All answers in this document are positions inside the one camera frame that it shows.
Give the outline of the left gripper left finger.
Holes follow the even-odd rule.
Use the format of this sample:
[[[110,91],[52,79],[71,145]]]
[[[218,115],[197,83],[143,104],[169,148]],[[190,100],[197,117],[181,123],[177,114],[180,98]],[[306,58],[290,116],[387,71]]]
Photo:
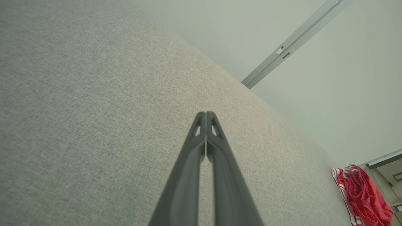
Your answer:
[[[200,164],[205,154],[206,113],[195,116],[150,219],[150,226],[198,225]]]

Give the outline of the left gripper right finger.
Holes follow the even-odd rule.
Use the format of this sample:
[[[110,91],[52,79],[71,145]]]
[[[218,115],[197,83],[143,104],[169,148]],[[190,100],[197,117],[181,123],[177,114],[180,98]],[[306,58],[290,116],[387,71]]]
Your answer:
[[[207,112],[207,156],[213,165],[216,226],[263,226],[216,114]]]

